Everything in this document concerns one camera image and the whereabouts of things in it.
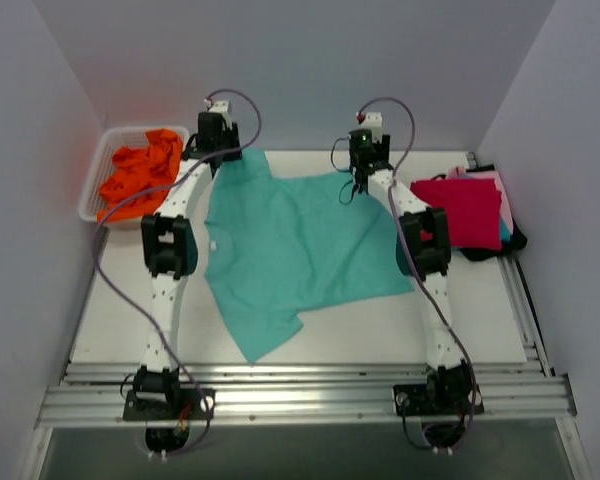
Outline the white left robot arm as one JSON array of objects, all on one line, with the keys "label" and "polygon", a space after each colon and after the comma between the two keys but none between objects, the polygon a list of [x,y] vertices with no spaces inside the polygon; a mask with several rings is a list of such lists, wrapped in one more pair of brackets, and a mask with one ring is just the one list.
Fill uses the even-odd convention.
[{"label": "white left robot arm", "polygon": [[190,216],[224,161],[241,158],[230,103],[220,100],[198,114],[197,132],[187,142],[163,203],[141,220],[143,258],[151,276],[151,328],[133,380],[133,391],[159,419],[174,417],[182,405],[177,347],[184,289],[198,263]]}]

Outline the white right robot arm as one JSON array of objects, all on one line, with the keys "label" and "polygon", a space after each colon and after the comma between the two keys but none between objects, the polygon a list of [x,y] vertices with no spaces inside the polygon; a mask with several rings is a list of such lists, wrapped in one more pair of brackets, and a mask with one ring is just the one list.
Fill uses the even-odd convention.
[{"label": "white right robot arm", "polygon": [[424,400],[444,413],[472,392],[471,365],[451,328],[447,289],[451,261],[448,219],[442,208],[432,207],[395,175],[389,162],[389,137],[376,142],[370,129],[348,133],[349,172],[354,191],[381,202],[397,230],[396,262],[420,288],[420,319],[426,342],[427,385]]}]

